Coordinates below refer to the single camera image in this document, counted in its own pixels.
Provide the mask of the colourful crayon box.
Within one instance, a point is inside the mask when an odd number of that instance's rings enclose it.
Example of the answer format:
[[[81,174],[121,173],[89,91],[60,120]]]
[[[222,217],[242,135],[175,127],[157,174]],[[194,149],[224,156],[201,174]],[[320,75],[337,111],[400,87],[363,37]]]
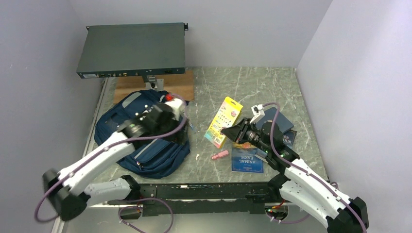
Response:
[[[208,127],[205,138],[220,149],[226,136],[221,133],[224,128],[234,126],[240,116],[243,106],[230,97],[226,97]]]

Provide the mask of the navy blue student backpack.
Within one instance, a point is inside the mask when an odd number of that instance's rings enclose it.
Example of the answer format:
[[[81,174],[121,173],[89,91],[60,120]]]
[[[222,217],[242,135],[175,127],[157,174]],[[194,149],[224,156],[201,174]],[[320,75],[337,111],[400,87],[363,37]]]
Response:
[[[119,103],[105,112],[95,125],[94,140],[101,145],[124,121],[133,119],[135,113],[145,110],[145,105],[152,106],[165,102],[167,91],[141,90],[126,96]],[[137,141],[138,148],[117,163],[146,178],[161,179],[177,170],[190,153],[188,126],[176,134],[182,140],[168,141],[164,138],[151,141]]]

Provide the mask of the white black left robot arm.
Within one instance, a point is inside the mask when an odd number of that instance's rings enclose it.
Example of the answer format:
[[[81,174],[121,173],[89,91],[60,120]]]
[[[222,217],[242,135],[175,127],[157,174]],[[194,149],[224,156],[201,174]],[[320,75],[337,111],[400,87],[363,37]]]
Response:
[[[124,121],[106,141],[79,161],[60,171],[47,170],[42,175],[41,201],[48,200],[62,221],[70,221],[87,207],[105,201],[135,203],[140,196],[140,186],[130,175],[104,183],[93,183],[93,180],[150,140],[181,141],[186,110],[184,100],[173,99],[154,104]]]

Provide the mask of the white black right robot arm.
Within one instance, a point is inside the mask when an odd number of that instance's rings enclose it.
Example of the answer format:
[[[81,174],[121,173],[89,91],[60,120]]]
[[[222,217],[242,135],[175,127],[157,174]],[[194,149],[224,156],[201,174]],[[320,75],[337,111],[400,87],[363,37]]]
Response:
[[[268,182],[273,201],[292,202],[317,219],[329,233],[365,233],[369,227],[366,203],[351,198],[316,174],[300,156],[283,142],[276,123],[258,128],[250,118],[221,130],[231,141],[250,143],[267,153],[268,165],[279,172]]]

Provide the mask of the pink eraser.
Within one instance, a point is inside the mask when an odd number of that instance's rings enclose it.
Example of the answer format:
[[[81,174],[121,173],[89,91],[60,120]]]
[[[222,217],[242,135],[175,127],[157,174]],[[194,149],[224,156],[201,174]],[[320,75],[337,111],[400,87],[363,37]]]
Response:
[[[211,156],[211,159],[212,159],[212,160],[217,160],[217,159],[226,157],[226,156],[228,156],[228,155],[229,155],[229,151],[228,151],[228,150],[223,150],[223,151],[220,151],[220,152],[212,155],[212,156]]]

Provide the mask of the Animal Farm book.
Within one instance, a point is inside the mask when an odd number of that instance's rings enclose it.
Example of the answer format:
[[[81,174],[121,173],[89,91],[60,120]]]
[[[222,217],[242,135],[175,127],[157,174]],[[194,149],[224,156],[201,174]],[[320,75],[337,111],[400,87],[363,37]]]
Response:
[[[231,170],[233,172],[263,173],[267,153],[248,144],[233,144]]]

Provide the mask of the wooden board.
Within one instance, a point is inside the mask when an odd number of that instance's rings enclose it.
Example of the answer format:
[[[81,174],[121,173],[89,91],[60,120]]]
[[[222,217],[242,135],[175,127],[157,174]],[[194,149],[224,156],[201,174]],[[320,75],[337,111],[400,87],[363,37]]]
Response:
[[[194,75],[192,70],[187,70],[184,74],[158,75],[156,78],[163,79],[163,89],[178,94],[185,100],[195,99]],[[146,89],[146,85],[141,76],[119,77],[113,104],[118,103],[132,92]]]

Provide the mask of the navy blue notebook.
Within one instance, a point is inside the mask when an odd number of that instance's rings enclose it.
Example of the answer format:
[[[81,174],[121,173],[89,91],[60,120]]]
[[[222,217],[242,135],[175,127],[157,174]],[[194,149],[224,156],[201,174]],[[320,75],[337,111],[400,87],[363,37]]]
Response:
[[[264,111],[265,117],[267,120],[273,120],[275,114],[277,112],[276,107],[268,108]],[[291,121],[289,121],[281,112],[279,112],[278,117],[276,119],[276,124],[279,126],[279,130],[282,133],[286,133],[287,131],[291,130],[294,125]]]

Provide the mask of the Nineteen Eighty-Four book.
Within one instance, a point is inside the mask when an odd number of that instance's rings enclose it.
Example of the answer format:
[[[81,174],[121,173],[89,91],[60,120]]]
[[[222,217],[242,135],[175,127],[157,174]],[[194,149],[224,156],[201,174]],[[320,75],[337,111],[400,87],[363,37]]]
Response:
[[[289,130],[283,134],[283,143],[288,146],[289,148],[293,148],[295,137],[297,135],[297,131]]]

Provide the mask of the grey rack server box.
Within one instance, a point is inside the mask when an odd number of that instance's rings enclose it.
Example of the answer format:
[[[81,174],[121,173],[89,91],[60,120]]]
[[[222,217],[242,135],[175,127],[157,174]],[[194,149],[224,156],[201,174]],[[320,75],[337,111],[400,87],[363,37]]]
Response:
[[[185,73],[185,32],[177,23],[93,25],[76,73],[83,79]]]

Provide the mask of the grey metal stand bracket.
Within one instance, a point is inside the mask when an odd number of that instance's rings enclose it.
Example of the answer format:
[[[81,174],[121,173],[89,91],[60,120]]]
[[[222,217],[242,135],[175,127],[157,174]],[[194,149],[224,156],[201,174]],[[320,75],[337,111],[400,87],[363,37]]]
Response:
[[[155,75],[143,76],[142,78],[145,83],[146,90],[155,90],[155,91],[164,90],[164,79],[157,78]]]

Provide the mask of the aluminium side rail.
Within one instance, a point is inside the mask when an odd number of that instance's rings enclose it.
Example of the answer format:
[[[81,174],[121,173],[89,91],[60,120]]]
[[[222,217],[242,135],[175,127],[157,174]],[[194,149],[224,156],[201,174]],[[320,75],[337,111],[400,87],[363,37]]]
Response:
[[[94,115],[93,115],[93,120],[92,120],[92,123],[91,123],[90,132],[87,136],[87,142],[86,142],[82,157],[85,157],[89,153],[89,151],[93,149],[93,144],[94,144],[93,136],[94,136],[94,133],[95,133],[95,125],[98,121],[99,112],[101,111],[101,107],[102,107],[102,101],[103,101],[104,96],[105,96],[107,82],[108,82],[107,79],[108,78],[104,78],[102,80],[102,83],[101,83],[102,88],[101,88],[100,96],[99,96],[99,99],[98,99],[98,102],[97,102],[97,106],[95,108],[95,112],[94,112]]]

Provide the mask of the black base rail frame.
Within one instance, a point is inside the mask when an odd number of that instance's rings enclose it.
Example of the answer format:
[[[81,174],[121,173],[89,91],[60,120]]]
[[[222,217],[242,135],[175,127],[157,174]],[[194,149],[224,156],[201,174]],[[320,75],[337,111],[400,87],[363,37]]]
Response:
[[[143,216],[174,214],[264,214],[282,198],[267,182],[141,184],[138,196],[109,205],[142,207]]]

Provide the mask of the aluminium extrusion rail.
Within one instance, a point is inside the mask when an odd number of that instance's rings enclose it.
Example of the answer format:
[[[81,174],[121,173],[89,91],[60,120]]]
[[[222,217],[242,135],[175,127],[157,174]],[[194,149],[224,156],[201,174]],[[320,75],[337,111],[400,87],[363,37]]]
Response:
[[[124,179],[112,180],[104,183],[89,184],[79,194],[73,194],[86,203],[87,207],[113,200],[130,200],[138,196],[141,186],[138,183],[128,183]]]

